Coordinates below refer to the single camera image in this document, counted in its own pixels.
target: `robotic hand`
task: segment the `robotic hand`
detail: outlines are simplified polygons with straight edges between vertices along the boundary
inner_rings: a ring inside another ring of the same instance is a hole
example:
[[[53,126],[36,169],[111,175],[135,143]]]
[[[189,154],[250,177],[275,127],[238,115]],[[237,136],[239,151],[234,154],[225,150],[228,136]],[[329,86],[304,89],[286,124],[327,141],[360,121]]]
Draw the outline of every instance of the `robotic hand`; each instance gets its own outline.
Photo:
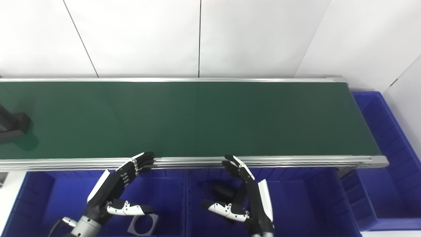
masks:
[[[250,210],[244,211],[242,201],[240,203],[215,202],[203,200],[201,205],[219,215],[235,221],[245,222],[250,230],[251,237],[273,237],[274,226],[272,204],[266,180],[257,183],[253,174],[241,160],[232,155],[226,155],[223,161],[224,170],[228,171],[232,177],[242,179],[247,191]]]
[[[153,152],[143,152],[130,158],[111,173],[108,169],[102,174],[88,196],[88,205],[78,222],[63,218],[73,227],[71,233],[64,237],[95,237],[101,227],[112,215],[148,215],[153,208],[146,205],[120,200],[124,187],[130,184],[139,173],[148,172],[154,163]]]

